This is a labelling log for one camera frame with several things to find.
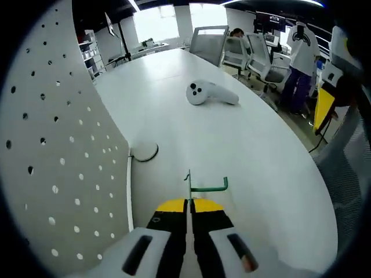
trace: metal rod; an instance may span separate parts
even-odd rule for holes
[[[206,187],[206,188],[192,188],[191,182],[191,170],[188,170],[188,174],[185,177],[184,181],[188,180],[188,187],[190,190],[190,200],[192,199],[192,192],[215,192],[215,191],[225,191],[228,188],[228,178],[224,177],[224,185],[221,187]]]

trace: black cable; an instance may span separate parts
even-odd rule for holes
[[[327,129],[328,129],[329,126],[330,126],[331,120],[332,120],[332,118],[330,118],[329,123],[327,124],[326,129],[325,129],[325,131],[323,132],[323,135],[320,133],[320,135],[321,135],[321,139],[319,140],[317,146],[315,146],[313,149],[311,149],[311,150],[309,151],[309,153],[311,153],[312,151],[314,151],[315,149],[317,149],[317,148],[319,147],[320,143],[321,143],[322,140],[325,138],[325,134],[326,134]]]

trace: window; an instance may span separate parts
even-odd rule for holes
[[[290,33],[290,29],[291,29],[291,27],[286,26],[285,32],[281,32],[281,34],[279,36],[279,43],[283,46],[288,47],[289,49],[291,49],[291,47],[287,44],[287,42],[288,42],[288,36],[289,36],[289,33]]]
[[[178,23],[173,5],[141,10],[134,14],[135,30],[139,42],[178,38]]]
[[[228,25],[227,12],[224,6],[191,3],[190,10],[193,31],[195,31],[197,27]]]

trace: desk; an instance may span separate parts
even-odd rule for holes
[[[199,78],[235,92],[239,105],[189,104],[186,87]],[[333,262],[336,219],[315,163],[290,127],[241,82],[173,49],[114,69],[96,88],[129,145],[143,137],[159,145],[155,159],[133,162],[135,226],[146,226],[162,202],[187,198],[183,178],[191,169],[194,187],[219,186],[228,177],[227,191],[202,197],[224,206],[251,248],[270,246],[276,261],[316,272]],[[267,257],[258,259],[262,269],[272,266]]]
[[[168,50],[170,48],[170,45],[168,43],[163,43],[159,46],[156,46],[156,47],[152,47],[152,48],[148,48],[148,49],[144,49],[142,51],[139,51],[139,52],[136,52],[134,54],[131,55],[131,58],[132,60],[134,59],[137,59],[137,58],[140,58],[142,56],[145,56],[151,52],[160,52],[160,51],[164,51],[164,50]],[[113,59],[112,61],[110,61],[109,63],[107,63],[105,66],[108,66],[110,64],[113,64],[113,63],[117,63],[121,60],[125,59],[125,55],[123,56],[119,56],[115,59]]]
[[[162,43],[161,45],[159,46],[156,46],[156,47],[152,47],[152,48],[148,48],[148,49],[144,49],[142,51],[138,51],[134,54],[132,54],[132,59],[137,59],[139,57],[142,57],[142,56],[145,56],[151,52],[160,52],[160,51],[164,51],[164,50],[168,50],[170,48],[170,45],[168,43]]]

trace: computer monitor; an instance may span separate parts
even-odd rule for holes
[[[107,13],[104,13],[104,14],[106,15],[108,32],[112,36],[115,36],[114,27],[112,26],[112,22],[111,22],[110,18],[108,17]]]
[[[276,14],[256,12],[256,20],[254,21],[255,29],[263,33],[277,30],[285,32],[286,19]]]

